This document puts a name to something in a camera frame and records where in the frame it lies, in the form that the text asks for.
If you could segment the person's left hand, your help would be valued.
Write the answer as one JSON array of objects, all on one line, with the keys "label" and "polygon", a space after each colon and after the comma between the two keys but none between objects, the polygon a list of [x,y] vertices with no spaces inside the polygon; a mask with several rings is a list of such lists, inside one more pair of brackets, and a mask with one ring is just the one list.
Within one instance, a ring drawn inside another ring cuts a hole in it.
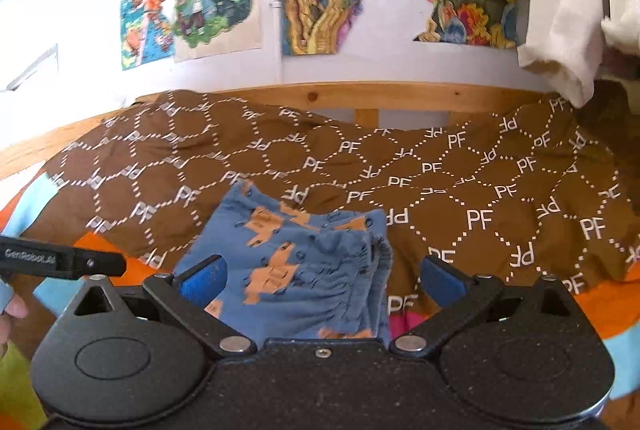
[{"label": "person's left hand", "polygon": [[10,338],[12,321],[23,319],[28,315],[28,307],[25,301],[16,293],[9,301],[8,305],[0,316],[0,343],[5,346]]}]

